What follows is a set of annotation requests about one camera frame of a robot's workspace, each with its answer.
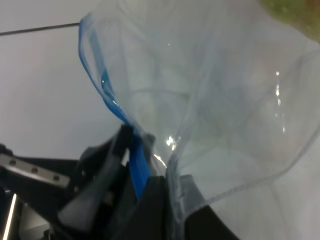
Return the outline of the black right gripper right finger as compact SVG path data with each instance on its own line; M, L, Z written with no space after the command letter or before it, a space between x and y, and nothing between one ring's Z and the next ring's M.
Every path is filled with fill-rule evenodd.
M163 176L148 178L139 199L129 188L104 229L106 240L236 240L238 237L208 205L187 217L170 196Z

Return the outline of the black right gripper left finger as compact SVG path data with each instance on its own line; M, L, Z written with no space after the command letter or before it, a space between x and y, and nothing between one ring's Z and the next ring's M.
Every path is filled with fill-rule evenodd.
M57 213L59 240L153 240L152 175L142 140L122 125L80 157Z

